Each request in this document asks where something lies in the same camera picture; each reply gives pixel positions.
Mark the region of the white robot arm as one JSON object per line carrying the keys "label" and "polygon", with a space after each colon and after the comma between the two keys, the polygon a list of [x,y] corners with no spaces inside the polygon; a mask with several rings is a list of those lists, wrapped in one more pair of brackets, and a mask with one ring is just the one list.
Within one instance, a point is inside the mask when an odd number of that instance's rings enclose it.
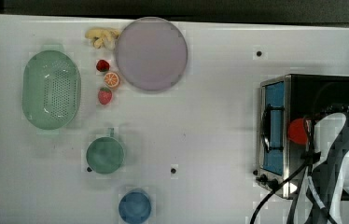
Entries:
{"label": "white robot arm", "polygon": [[349,113],[334,113],[314,126],[318,161],[305,176],[311,209],[305,224],[342,224],[342,195],[349,195]]}

